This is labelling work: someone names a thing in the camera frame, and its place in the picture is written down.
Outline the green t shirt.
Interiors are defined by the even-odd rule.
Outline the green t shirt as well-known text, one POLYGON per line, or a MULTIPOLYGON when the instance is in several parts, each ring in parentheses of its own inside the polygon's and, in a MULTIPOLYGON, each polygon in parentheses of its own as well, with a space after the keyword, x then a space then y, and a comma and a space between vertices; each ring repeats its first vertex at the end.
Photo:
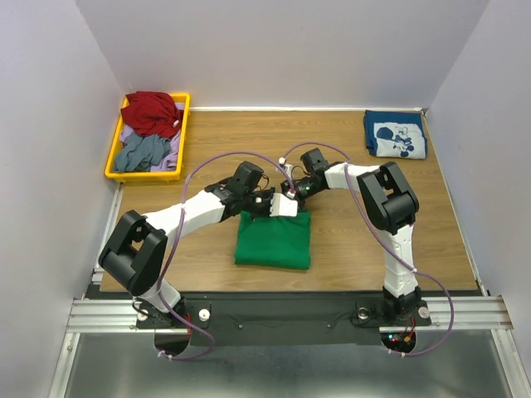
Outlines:
POLYGON ((257 265, 306 271, 310 268, 311 216, 253 218, 242 212, 236 237, 236 265, 257 265))

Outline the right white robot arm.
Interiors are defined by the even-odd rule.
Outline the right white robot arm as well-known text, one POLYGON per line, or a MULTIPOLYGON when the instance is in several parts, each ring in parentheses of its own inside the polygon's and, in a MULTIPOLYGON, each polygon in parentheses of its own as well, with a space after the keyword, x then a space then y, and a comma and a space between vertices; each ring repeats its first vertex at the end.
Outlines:
POLYGON ((420 205, 400 167, 328 162, 318 148, 300 157, 305 176, 282 183, 300 205, 325 190, 350 191, 368 229, 384 250, 381 316, 386 322, 410 318, 421 302, 412 235, 420 205))

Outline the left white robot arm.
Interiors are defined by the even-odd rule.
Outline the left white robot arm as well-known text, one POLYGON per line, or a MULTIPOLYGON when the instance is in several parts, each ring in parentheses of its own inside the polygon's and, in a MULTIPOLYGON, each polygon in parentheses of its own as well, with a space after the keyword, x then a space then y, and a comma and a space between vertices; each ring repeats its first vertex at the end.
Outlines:
POLYGON ((258 188, 263 174, 262 168, 245 161, 232 176, 186 201, 143 215, 125 212, 100 252, 99 266, 138 301, 170 314, 178 307, 181 294, 161 274, 166 249, 185 235, 243 211, 269 216, 276 189, 258 188))

